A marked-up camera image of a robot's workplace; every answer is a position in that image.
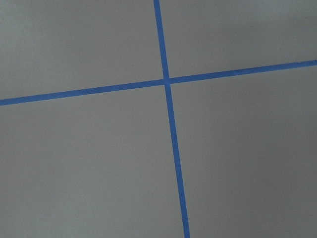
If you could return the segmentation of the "blue tape grid lines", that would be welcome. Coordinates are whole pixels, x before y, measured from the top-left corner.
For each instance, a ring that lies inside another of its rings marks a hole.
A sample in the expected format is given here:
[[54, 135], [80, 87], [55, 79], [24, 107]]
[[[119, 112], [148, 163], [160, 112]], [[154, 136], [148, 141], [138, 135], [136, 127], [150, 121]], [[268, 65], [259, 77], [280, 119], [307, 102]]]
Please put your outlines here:
[[189, 238], [190, 226], [189, 226], [189, 220], [188, 220], [188, 210], [187, 210], [186, 195], [185, 195], [184, 181], [183, 181], [182, 168], [181, 168], [181, 158], [180, 158], [179, 144], [178, 144], [178, 138], [177, 138], [177, 128], [176, 128], [176, 121], [175, 121], [175, 114], [174, 114], [174, 107], [173, 107], [171, 85], [177, 84], [177, 83], [211, 80], [211, 79], [234, 77], [234, 76], [247, 75], [247, 74], [270, 72], [270, 71], [282, 71], [282, 70], [295, 69], [295, 68], [311, 67], [311, 66], [316, 66], [317, 61], [308, 60], [308, 61], [290, 62], [290, 63], [283, 63], [283, 64], [234, 69], [234, 70], [225, 70], [225, 71], [210, 72], [210, 73], [195, 74], [195, 75], [186, 75], [186, 76], [180, 76], [180, 77], [170, 77], [169, 69], [168, 69], [166, 46], [165, 46], [163, 22], [162, 22], [162, 16], [161, 16], [160, 1], [155, 0], [153, 1], [153, 3], [154, 3], [154, 11], [155, 11], [155, 17], [156, 17], [156, 27], [157, 27], [157, 33], [158, 33], [158, 43], [159, 43], [159, 52], [160, 52], [163, 79], [1, 99], [0, 105], [8, 106], [8, 105], [36, 102], [36, 101], [46, 101], [46, 100], [62, 99], [62, 98], [69, 98], [69, 97], [79, 97], [84, 95], [93, 95], [93, 94], [99, 94], [99, 93], [163, 86], [165, 91], [166, 105], [167, 105], [169, 130], [170, 130], [171, 144], [172, 144], [172, 150], [173, 150], [173, 160], [175, 164], [175, 173], [176, 173], [183, 233], [185, 238]]

